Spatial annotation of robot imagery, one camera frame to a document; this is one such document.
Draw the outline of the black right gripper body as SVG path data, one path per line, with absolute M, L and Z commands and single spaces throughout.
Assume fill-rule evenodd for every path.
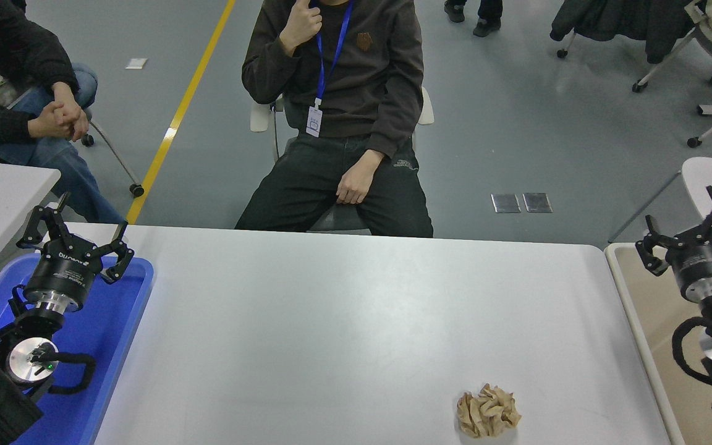
M 712 244 L 670 250 L 667 262 L 671 265 L 681 296 L 712 295 Z

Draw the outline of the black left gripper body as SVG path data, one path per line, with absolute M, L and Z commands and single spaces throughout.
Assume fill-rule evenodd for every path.
M 99 257 L 87 256 L 95 245 L 85 239 L 72 240 L 69 248 L 60 239 L 43 246 L 41 258 L 23 290 L 29 302 L 49 291 L 65 295 L 74 305 L 83 305 L 90 295 L 95 277 L 103 269 Z

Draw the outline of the person's right hand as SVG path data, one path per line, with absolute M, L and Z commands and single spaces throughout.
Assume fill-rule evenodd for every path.
M 292 57 L 302 43 L 316 36 L 322 28 L 319 7 L 311 7 L 310 1 L 297 1 L 290 10 L 289 18 L 279 34 L 279 43 L 285 55 Z
M 71 138 L 74 134 L 73 124 L 63 121 L 63 107 L 64 104 L 58 101 L 45 105 L 39 116 L 29 119 L 28 135 L 31 138 Z

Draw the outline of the person's left hand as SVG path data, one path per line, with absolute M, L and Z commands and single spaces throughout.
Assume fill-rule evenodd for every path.
M 337 205 L 361 205 L 370 191 L 373 178 L 385 154 L 378 150 L 365 150 L 358 161 L 342 175 L 336 189 Z
M 59 135 L 72 142 L 79 141 L 87 134 L 90 124 L 81 105 L 74 98 L 73 91 L 65 82 L 55 82 L 51 85 L 54 96 L 54 109 L 51 112 L 54 126 L 59 129 Z

